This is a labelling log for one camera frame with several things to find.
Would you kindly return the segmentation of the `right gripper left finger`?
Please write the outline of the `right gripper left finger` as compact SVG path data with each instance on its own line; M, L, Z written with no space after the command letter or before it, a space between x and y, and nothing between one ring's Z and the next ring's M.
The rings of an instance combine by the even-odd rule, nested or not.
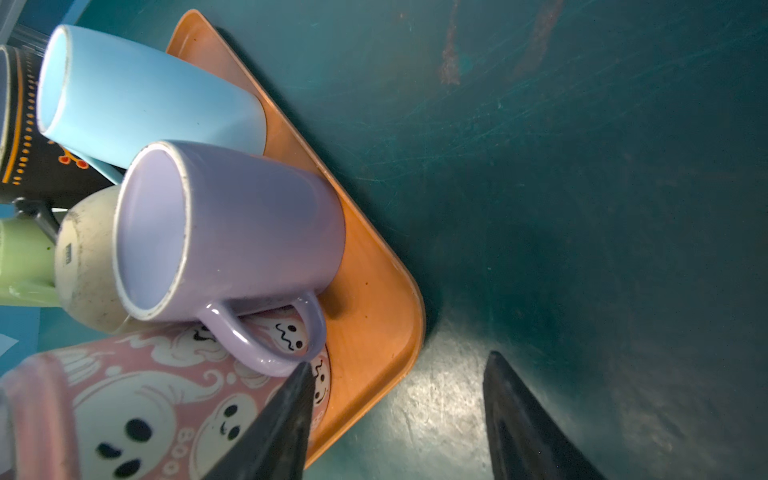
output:
M314 392L311 365L302 362L243 437L204 478L302 478L312 424Z

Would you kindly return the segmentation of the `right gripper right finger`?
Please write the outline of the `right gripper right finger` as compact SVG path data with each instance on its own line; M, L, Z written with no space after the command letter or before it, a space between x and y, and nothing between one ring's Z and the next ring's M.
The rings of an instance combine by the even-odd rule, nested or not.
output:
M602 479L504 356L489 354L483 377L489 453L496 479Z

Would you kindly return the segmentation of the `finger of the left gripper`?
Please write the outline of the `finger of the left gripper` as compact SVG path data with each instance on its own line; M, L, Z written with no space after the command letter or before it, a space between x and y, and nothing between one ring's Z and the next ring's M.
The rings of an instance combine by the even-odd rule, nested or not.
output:
M12 205L17 218L33 220L53 244L57 243L60 222L50 202L19 197L13 200Z

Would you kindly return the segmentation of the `pink ghost mug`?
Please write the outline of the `pink ghost mug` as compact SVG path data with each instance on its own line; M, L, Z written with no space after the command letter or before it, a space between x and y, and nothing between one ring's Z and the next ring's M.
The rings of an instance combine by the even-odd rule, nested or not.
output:
M327 352L311 434L328 408ZM35 354L1 379L5 479L205 479L289 376L258 373L202 324Z

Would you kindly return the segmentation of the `orange plastic tray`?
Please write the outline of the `orange plastic tray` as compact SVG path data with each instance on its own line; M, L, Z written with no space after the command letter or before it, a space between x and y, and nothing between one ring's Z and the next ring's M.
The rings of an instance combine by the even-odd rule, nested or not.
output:
M343 259L320 297L332 389L324 419L311 436L307 462L313 464L412 370L426 329L422 295L321 157L201 12L184 13L166 51L256 96L266 114L266 156L323 175L340 198L346 228Z

